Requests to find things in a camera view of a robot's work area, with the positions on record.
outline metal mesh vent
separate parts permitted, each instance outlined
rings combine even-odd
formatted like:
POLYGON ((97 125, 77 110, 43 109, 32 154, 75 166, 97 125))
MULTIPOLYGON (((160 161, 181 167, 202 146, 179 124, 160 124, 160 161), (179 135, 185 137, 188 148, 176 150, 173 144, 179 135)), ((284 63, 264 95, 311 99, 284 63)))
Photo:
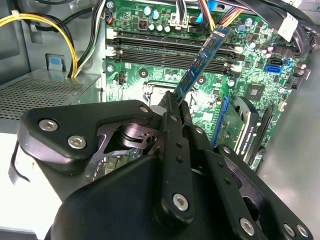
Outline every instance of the metal mesh vent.
POLYGON ((61 106, 83 84, 25 78, 0 89, 0 119, 19 120, 33 108, 61 106))

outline yellow wire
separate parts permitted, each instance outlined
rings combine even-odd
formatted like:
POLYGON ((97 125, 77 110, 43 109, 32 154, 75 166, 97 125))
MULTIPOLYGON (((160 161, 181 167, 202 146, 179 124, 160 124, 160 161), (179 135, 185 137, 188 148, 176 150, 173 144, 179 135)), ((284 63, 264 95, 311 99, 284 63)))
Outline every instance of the yellow wire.
POLYGON ((60 27, 58 27, 54 22, 52 22, 51 20, 49 20, 45 17, 35 15, 35 14, 30 14, 30 13, 20 13, 17 15, 13 14, 13 15, 3 17, 0 19, 0 28, 8 23, 15 21, 15 20, 21 20, 21 19, 33 20, 33 21, 49 24, 61 33, 61 35, 64 37, 64 39, 70 49, 70 52, 71 52, 72 62, 73 62, 71 77, 73 78, 76 75, 76 72, 78 70, 77 55, 76 55, 76 51, 75 51, 74 47, 72 46, 72 43, 70 42, 69 38, 64 33, 64 31, 60 27))
POLYGON ((222 24, 222 26, 228 27, 242 13, 242 11, 243 9, 240 9, 239 11, 232 14, 230 18, 224 24, 222 24))
POLYGON ((208 13, 208 16, 209 16, 209 25, 210 25, 211 31, 213 31, 216 28, 215 21, 212 19, 212 16, 210 14, 210 11, 209 11, 209 8, 208 8, 206 1, 202 0, 202 2, 204 5, 204 10, 208 13))

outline motherboard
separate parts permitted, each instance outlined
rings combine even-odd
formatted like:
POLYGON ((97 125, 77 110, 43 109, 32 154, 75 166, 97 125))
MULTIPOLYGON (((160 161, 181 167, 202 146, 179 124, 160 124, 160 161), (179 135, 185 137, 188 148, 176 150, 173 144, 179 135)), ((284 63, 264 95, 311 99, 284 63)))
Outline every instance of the motherboard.
MULTIPOLYGON (((199 29, 200 10, 114 0, 106 21, 106 101, 140 100, 157 105, 174 91, 211 34, 199 29)), ((212 12, 218 23, 224 13, 212 12)), ((305 58, 260 17, 240 14, 187 101, 193 124, 212 146, 225 143, 256 171, 277 127, 286 99, 308 79, 305 58)))

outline circuit board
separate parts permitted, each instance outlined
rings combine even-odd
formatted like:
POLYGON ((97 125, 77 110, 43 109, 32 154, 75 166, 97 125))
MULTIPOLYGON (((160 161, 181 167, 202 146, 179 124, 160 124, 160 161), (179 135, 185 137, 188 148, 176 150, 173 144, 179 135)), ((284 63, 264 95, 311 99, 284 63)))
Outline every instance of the circuit board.
MULTIPOLYGON (((175 89, 200 49, 196 45, 202 45, 210 32, 191 29, 191 19, 200 14, 198 9, 188 8, 187 22, 172 25, 175 6, 126 0, 115 0, 113 4, 112 23, 106 24, 106 101, 137 99, 149 106, 157 105, 166 91, 175 89)), ((223 15, 212 13, 216 23, 223 15)), ((302 79, 308 78, 293 78, 305 58, 294 58, 290 54, 294 46, 258 16, 241 14, 229 27, 223 52, 211 60, 185 100, 193 124, 201 127, 209 140, 225 96, 231 103, 236 96, 247 98, 260 118, 272 105, 272 118, 260 141, 266 148, 287 97, 299 88, 302 79)), ((229 104, 216 140, 231 148, 242 126, 232 107, 229 104)), ((257 170, 262 156, 254 155, 251 169, 257 170)))

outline white wire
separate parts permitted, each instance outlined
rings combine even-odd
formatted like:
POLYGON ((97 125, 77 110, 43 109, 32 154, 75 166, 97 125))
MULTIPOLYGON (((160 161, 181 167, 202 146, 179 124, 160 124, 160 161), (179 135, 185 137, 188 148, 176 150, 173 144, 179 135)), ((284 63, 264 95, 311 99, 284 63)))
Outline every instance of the white wire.
MULTIPOLYGON (((99 32, 99 23, 101 21, 101 15, 102 15, 102 11, 106 5, 106 1, 107 0, 103 0, 102 3, 101 3, 101 6, 97 12, 97 19, 96 19, 96 23, 95 23, 95 36, 96 36, 96 39, 98 38, 98 32, 99 32)), ((83 66, 88 62, 88 60, 91 58, 92 54, 94 53, 95 51, 95 48, 96 48, 96 45, 97 43, 95 42, 94 45, 93 45, 93 50, 89 53, 89 55, 86 57, 86 59, 83 61, 83 63, 78 67, 78 70, 77 72, 75 73, 75 78, 79 75, 81 69, 83 68, 83 66)))
POLYGON ((185 18, 187 18, 187 5, 186 5, 186 1, 185 0, 182 0, 183 2, 183 6, 184 6, 184 16, 185 18))
POLYGON ((178 0, 175 0, 175 7, 176 7, 175 22, 179 23, 179 21, 180 21, 180 12, 179 12, 179 7, 178 7, 178 0))

